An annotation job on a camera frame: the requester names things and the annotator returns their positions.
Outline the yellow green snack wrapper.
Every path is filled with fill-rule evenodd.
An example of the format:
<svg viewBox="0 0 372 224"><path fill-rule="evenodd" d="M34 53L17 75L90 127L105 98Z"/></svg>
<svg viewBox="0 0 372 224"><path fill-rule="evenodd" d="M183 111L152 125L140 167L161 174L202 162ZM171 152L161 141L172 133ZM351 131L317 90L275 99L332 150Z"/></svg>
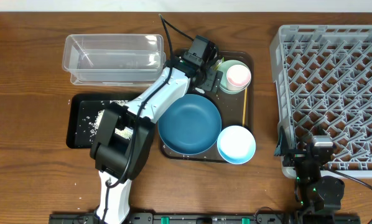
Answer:
<svg viewBox="0 0 372 224"><path fill-rule="evenodd" d="M218 60L218 61L214 64L213 69L214 69L214 70L218 70L219 66L220 66L222 63L223 63L222 60Z"/></svg>

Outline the white tissue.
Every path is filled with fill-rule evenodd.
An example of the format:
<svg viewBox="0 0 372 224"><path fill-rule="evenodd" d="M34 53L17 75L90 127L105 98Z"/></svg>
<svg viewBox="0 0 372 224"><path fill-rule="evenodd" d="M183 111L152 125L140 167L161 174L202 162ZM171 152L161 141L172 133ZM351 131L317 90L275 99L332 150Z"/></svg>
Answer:
<svg viewBox="0 0 372 224"><path fill-rule="evenodd" d="M195 88L195 91L201 93L201 94L205 94L205 90L203 89L200 89L200 88Z"/></svg>

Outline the pink cup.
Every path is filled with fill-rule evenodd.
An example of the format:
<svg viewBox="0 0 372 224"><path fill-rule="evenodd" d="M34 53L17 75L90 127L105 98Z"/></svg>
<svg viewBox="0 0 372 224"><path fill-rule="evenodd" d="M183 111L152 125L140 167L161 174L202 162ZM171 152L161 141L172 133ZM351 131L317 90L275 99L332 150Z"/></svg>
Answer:
<svg viewBox="0 0 372 224"><path fill-rule="evenodd" d="M251 81L251 72L244 65L232 65L226 72L226 87L230 91L240 91Z"/></svg>

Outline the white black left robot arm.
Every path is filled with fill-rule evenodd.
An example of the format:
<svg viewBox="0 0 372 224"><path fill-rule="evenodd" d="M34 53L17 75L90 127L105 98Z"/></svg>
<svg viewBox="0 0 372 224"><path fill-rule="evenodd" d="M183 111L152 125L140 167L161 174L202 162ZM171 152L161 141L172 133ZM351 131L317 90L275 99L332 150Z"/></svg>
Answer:
<svg viewBox="0 0 372 224"><path fill-rule="evenodd" d="M183 98L189 88L209 83L212 68L221 60L216 54L203 58L186 51L167 61L160 77L144 93L125 105L105 109L90 156L101 180L101 201L94 223L122 223L130 211L132 181L146 164L159 118Z"/></svg>

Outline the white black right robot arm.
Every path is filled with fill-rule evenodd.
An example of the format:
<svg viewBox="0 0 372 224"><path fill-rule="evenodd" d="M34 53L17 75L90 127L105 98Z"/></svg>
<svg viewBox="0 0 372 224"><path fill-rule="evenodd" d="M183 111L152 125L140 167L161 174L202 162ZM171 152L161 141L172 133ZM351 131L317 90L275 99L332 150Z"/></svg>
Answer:
<svg viewBox="0 0 372 224"><path fill-rule="evenodd" d="M294 195L301 204L299 209L283 216L283 223L335 223L334 213L341 209L345 184L336 177L321 174L334 150L335 144L327 135L313 136L307 149L291 148L284 128L279 129L274 155L283 157L284 167L294 168Z"/></svg>

